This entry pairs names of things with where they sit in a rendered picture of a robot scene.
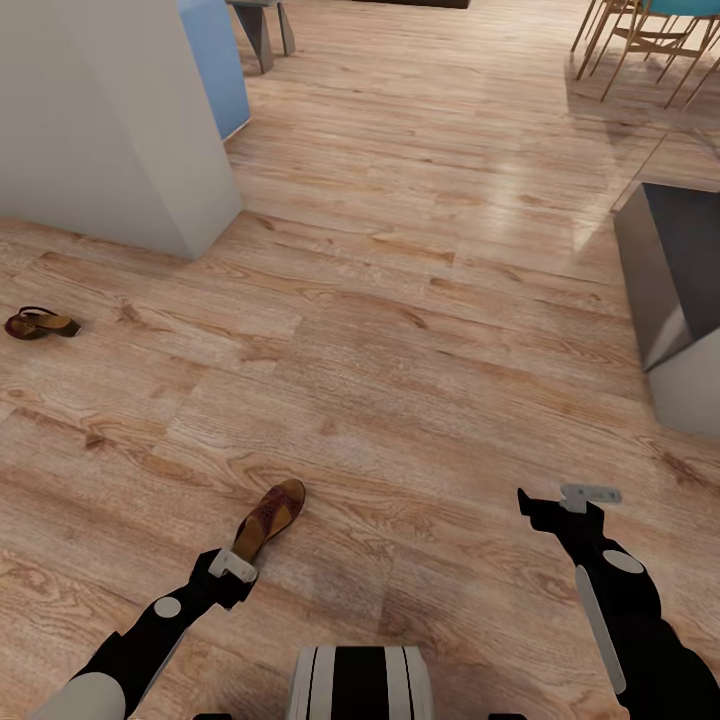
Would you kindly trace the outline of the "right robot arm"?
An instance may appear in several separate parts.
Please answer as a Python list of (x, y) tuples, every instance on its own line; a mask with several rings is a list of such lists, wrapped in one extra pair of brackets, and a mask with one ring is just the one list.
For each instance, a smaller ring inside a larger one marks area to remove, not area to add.
[(707, 664), (681, 645), (661, 619), (647, 568), (603, 535), (605, 511), (621, 503), (616, 487), (563, 483), (565, 499), (529, 499), (521, 515), (555, 533), (575, 563), (575, 581), (611, 685), (631, 720), (720, 720), (720, 687)]

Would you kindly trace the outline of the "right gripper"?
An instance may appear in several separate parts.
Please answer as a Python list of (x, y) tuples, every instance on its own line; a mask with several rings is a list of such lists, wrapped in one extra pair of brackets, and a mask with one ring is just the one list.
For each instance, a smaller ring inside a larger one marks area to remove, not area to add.
[(517, 490), (521, 515), (531, 517), (531, 525), (535, 531), (555, 533), (564, 545), (568, 534), (576, 528), (590, 528), (603, 534), (605, 511), (596, 503), (588, 502), (586, 513), (568, 512), (559, 505), (559, 501), (529, 499), (523, 489)]

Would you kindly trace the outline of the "sandal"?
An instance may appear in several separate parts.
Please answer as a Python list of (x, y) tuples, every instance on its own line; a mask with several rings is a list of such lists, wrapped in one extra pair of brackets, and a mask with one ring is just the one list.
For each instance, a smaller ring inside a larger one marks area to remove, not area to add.
[(81, 326), (72, 317), (57, 315), (48, 309), (27, 310), (12, 315), (3, 323), (3, 329), (17, 339), (37, 339), (43, 333), (56, 333), (62, 337), (75, 337)]
[(304, 502), (302, 481), (287, 479), (274, 485), (240, 524), (230, 550), (253, 565), (260, 550), (297, 518)]

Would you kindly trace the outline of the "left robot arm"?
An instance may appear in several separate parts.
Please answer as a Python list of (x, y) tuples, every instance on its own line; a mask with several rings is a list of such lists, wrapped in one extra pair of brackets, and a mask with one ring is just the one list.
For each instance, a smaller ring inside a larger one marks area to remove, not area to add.
[(27, 720), (127, 720), (179, 648), (187, 629), (215, 603), (230, 610), (258, 580), (231, 550), (199, 555), (189, 584), (158, 598), (137, 624), (115, 631), (84, 669)]

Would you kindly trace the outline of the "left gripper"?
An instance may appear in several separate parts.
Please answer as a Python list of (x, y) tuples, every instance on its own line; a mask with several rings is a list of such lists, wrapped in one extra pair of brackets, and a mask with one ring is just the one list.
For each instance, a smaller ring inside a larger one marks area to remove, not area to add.
[(209, 567), (218, 554), (219, 549), (215, 549), (199, 555), (189, 577), (190, 584), (199, 584), (206, 592), (207, 605), (205, 611), (208, 611), (215, 603), (219, 603), (225, 609), (230, 610), (235, 606), (237, 600), (244, 602), (258, 580), (257, 577), (253, 582), (243, 581), (231, 571), (220, 578), (215, 577), (212, 573), (209, 573)]

